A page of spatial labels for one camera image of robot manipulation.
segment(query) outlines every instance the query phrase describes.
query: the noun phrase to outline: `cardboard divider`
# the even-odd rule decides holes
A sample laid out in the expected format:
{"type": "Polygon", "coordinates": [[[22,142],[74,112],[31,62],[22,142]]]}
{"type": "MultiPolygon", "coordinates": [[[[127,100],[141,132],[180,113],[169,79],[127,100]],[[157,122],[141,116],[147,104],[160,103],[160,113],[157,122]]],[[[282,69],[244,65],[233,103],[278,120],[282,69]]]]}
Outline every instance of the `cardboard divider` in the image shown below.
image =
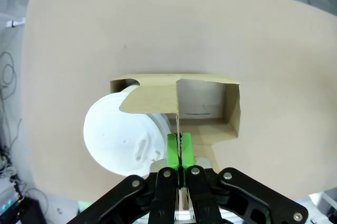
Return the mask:
{"type": "Polygon", "coordinates": [[[212,145],[238,137],[239,83],[223,75],[135,74],[110,81],[111,93],[133,83],[134,89],[120,106],[128,113],[165,113],[173,132],[189,132],[196,157],[211,158],[212,145]]]}

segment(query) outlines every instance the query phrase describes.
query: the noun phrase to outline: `screw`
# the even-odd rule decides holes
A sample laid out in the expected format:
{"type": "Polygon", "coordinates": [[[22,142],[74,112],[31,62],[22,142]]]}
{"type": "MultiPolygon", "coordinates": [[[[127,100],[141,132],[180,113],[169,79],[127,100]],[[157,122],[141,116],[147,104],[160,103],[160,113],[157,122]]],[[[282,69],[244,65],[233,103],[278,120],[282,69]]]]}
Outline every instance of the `screw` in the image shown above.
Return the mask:
{"type": "Polygon", "coordinates": [[[200,173],[200,170],[199,170],[198,168],[193,168],[193,169],[191,170],[191,173],[192,173],[193,175],[198,175],[198,174],[200,173]]]}
{"type": "Polygon", "coordinates": [[[230,180],[232,179],[232,174],[230,174],[229,172],[225,172],[225,174],[223,175],[223,178],[226,180],[230,180]]]}
{"type": "Polygon", "coordinates": [[[139,186],[141,183],[139,183],[139,181],[138,180],[134,180],[133,182],[132,182],[132,186],[133,187],[137,187],[137,186],[139,186]]]}
{"type": "Polygon", "coordinates": [[[296,212],[294,214],[294,220],[300,222],[301,220],[303,220],[303,215],[300,212],[296,212]]]}
{"type": "Polygon", "coordinates": [[[164,171],[164,177],[168,178],[171,175],[171,172],[169,170],[164,171]]]}

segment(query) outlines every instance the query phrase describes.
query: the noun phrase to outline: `metal screw head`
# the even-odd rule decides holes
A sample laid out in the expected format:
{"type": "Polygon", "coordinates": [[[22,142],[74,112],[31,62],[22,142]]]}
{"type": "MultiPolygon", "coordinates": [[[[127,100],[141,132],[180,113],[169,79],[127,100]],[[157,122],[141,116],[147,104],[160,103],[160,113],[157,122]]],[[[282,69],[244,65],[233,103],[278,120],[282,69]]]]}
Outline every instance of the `metal screw head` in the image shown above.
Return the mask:
{"type": "Polygon", "coordinates": [[[191,173],[192,173],[193,175],[198,175],[198,174],[200,173],[200,170],[199,170],[198,168],[193,168],[193,169],[191,170],[191,173]]]}
{"type": "Polygon", "coordinates": [[[132,182],[132,186],[133,187],[137,187],[137,186],[139,186],[141,183],[138,181],[138,180],[134,180],[133,182],[132,182]]]}
{"type": "Polygon", "coordinates": [[[164,171],[164,177],[168,178],[171,175],[171,172],[169,170],[164,171]]]}
{"type": "Polygon", "coordinates": [[[223,178],[226,180],[230,180],[232,179],[232,174],[230,174],[229,172],[225,172],[225,174],[223,175],[223,178]]]}
{"type": "Polygon", "coordinates": [[[303,215],[300,212],[296,212],[294,214],[294,220],[300,222],[301,220],[303,220],[303,215]]]}

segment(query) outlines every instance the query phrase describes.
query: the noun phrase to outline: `white plastic lid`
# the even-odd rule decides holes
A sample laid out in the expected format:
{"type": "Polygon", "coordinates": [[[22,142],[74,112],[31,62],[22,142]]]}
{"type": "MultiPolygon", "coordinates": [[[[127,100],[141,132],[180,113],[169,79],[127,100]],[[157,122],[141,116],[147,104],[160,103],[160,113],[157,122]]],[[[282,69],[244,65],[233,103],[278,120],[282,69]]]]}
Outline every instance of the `white plastic lid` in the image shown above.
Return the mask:
{"type": "Polygon", "coordinates": [[[165,143],[147,114],[119,110],[127,95],[113,93],[93,104],[84,121],[84,141],[91,156],[107,170],[145,176],[151,163],[164,157],[165,143]]]}

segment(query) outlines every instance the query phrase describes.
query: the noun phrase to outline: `beige tabletop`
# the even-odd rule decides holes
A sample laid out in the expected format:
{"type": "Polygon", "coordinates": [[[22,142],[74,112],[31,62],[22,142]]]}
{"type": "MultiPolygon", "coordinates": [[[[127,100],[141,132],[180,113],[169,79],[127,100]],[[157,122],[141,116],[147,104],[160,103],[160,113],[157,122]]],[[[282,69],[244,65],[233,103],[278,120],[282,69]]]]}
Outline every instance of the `beige tabletop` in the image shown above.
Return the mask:
{"type": "Polygon", "coordinates": [[[239,138],[213,146],[220,168],[293,199],[335,187],[336,65],[337,18],[292,0],[31,0],[22,97],[35,181],[86,201],[119,183],[85,147],[86,112],[112,79],[178,72],[241,82],[239,138]]]}

